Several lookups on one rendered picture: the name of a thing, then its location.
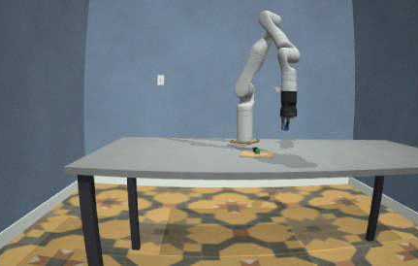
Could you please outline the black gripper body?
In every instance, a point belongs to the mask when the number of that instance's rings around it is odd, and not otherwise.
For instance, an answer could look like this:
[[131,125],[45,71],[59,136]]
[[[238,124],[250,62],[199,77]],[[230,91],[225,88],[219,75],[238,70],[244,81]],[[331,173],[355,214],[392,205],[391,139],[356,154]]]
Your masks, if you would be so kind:
[[275,87],[273,91],[281,92],[280,116],[297,116],[297,82],[281,81],[281,87]]

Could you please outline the tan square mat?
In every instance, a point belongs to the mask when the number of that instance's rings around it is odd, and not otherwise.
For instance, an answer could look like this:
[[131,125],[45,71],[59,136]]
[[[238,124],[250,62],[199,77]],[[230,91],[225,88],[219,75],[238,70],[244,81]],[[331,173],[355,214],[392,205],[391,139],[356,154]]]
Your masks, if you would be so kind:
[[262,157],[262,158],[273,158],[273,156],[268,156],[273,154],[273,151],[260,151],[260,154],[255,154],[252,150],[244,150],[240,156],[242,157]]

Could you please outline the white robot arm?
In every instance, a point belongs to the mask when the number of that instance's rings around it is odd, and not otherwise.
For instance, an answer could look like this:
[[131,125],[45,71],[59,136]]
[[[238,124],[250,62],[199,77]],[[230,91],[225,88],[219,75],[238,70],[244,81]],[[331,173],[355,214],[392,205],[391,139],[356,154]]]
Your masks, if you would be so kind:
[[253,141],[254,86],[251,82],[263,65],[272,41],[279,50],[277,57],[281,68],[282,81],[297,80],[296,69],[289,67],[288,63],[297,63],[300,60],[298,49],[289,42],[285,34],[279,29],[280,16],[264,11],[259,16],[259,23],[267,33],[251,48],[235,85],[235,94],[240,98],[237,105],[237,141],[242,142]]

